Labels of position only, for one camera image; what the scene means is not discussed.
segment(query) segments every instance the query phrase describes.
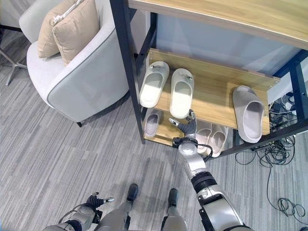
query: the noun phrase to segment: shoe rack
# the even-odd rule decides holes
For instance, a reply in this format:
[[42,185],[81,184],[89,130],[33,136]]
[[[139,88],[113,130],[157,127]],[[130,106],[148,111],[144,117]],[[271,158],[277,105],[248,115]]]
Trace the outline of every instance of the shoe rack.
[[[173,127],[168,118],[171,99],[171,76],[174,70],[185,68],[194,75],[194,92],[191,108],[197,119],[233,129],[234,146],[220,156],[263,145],[301,131],[308,130],[308,98],[300,62],[308,57],[308,2],[282,0],[216,1],[216,0],[110,0],[115,28],[128,79],[137,126],[142,143],[144,139],[172,145],[173,137],[183,134]],[[139,54],[133,54],[130,21],[136,10],[151,12],[149,32]],[[157,14],[186,18],[276,40],[302,48],[274,76],[197,60],[181,54],[160,51],[156,48]],[[145,58],[149,62],[164,61],[169,65],[170,75],[164,86],[156,109],[163,112],[155,137],[146,138],[142,123],[146,108],[139,104],[139,90],[144,76],[139,70]],[[267,90],[290,72],[298,122],[276,132],[270,132]],[[232,92],[240,85],[251,87],[265,106],[262,120],[262,137],[258,143],[238,142],[237,124],[232,102]]]
[[183,136],[173,129],[168,121],[172,117],[169,112],[171,100],[171,76],[173,71],[178,68],[189,70],[194,76],[194,91],[192,96],[192,110],[195,112],[198,120],[219,124],[225,127],[237,129],[235,112],[232,102],[233,90],[246,85],[251,87],[264,104],[265,114],[262,120],[262,134],[267,135],[270,132],[269,107],[267,105],[266,91],[277,84],[280,79],[270,77],[257,72],[251,72],[236,67],[222,66],[212,62],[191,59],[189,57],[163,52],[157,49],[150,49],[150,63],[164,61],[169,65],[169,78],[163,88],[156,109],[164,112],[158,128],[157,137],[159,139],[147,138],[148,140],[162,142],[172,146],[172,139],[177,136]]

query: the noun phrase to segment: armchair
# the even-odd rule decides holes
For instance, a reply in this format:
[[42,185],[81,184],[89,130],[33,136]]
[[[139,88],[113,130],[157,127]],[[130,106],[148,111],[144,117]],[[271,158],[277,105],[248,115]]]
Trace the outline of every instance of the armchair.
[[128,83],[109,0],[95,0],[101,29],[67,66],[60,54],[39,58],[40,26],[59,2],[37,0],[20,17],[19,24],[32,43],[27,67],[34,87],[48,106],[80,125],[80,121],[122,98]]

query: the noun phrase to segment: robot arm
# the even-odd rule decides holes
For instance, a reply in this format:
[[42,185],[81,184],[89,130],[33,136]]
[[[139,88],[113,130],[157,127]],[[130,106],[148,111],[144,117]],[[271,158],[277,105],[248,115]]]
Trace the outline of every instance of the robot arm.
[[198,154],[198,142],[195,139],[197,123],[192,110],[186,118],[189,123],[183,124],[170,118],[169,121],[178,127],[184,138],[174,138],[173,146],[178,147],[183,157],[184,169],[193,184],[201,209],[202,224],[206,231],[251,231],[245,226],[227,198],[224,190],[207,171],[205,160]]
[[81,204],[66,213],[64,217],[71,214],[70,218],[62,222],[60,219],[57,225],[51,225],[43,231],[86,231],[92,223],[98,224],[102,217],[102,212],[96,210],[99,206],[112,202],[112,197],[107,199],[97,198],[98,192],[92,194],[85,204]]

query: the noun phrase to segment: striped carpet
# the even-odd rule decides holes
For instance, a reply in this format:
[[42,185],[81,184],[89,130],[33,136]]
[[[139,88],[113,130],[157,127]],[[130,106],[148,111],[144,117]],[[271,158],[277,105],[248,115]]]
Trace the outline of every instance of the striped carpet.
[[[29,46],[20,32],[4,31],[3,48],[14,59]],[[131,216],[131,230],[158,231],[166,214],[167,195],[180,192],[178,209],[190,231],[202,231],[200,208],[191,183],[171,147],[139,139],[130,99],[114,110],[100,112],[79,128],[48,107],[26,70],[11,84],[9,67],[0,70],[0,220],[3,231],[36,230],[55,224],[94,191],[115,201],[103,205],[103,215],[126,197],[133,182],[140,193]],[[288,197],[308,209],[308,135],[296,137],[290,165],[274,167],[271,201]],[[251,154],[239,157],[249,160]],[[240,166],[234,155],[211,160],[208,168],[225,189],[243,221],[256,231],[299,231],[303,225],[275,211],[267,202],[269,169],[257,160]]]

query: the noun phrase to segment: chair leg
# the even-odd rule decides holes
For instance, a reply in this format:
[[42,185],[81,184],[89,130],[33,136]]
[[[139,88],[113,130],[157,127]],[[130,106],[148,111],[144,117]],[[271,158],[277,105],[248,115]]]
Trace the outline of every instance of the chair leg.
[[14,72],[17,67],[22,68],[22,69],[27,69],[26,65],[20,64],[19,62],[15,62],[10,56],[8,56],[4,50],[0,48],[0,54],[2,54],[11,64],[12,64],[12,70],[8,76],[8,79],[6,80],[6,86],[8,86],[14,76]]

